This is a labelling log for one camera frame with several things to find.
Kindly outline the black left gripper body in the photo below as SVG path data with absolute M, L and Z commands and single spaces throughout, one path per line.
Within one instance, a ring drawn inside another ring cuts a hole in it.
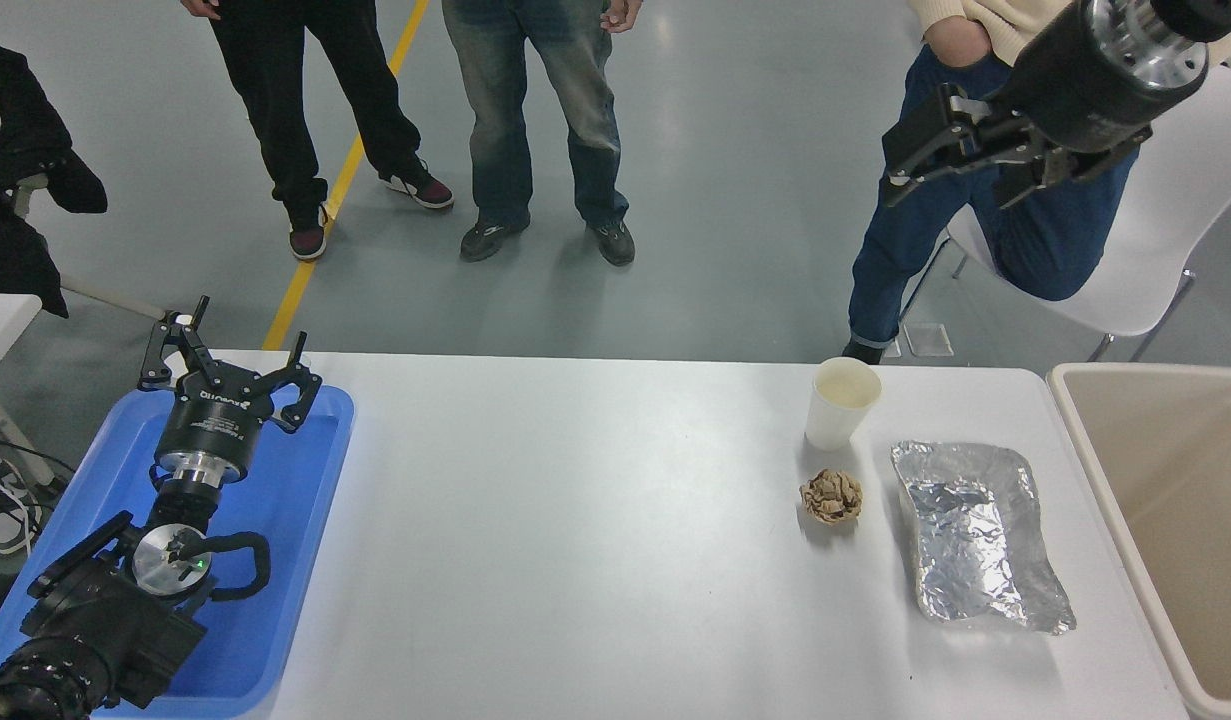
M 257 383 L 254 370 L 223 370 L 222 382 L 191 372 L 176 383 L 176 400 L 155 446 L 155 464 L 175 471 L 194 454 L 217 457 L 223 478 L 246 478 L 260 428 L 272 414 L 271 398 L 245 398 Z

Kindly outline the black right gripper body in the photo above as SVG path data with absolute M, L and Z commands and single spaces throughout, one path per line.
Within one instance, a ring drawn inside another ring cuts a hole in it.
M 1054 145 L 1112 149 L 1171 108 L 1147 66 L 1169 34 L 1150 1 L 1072 1 L 1020 50 L 995 100 Z

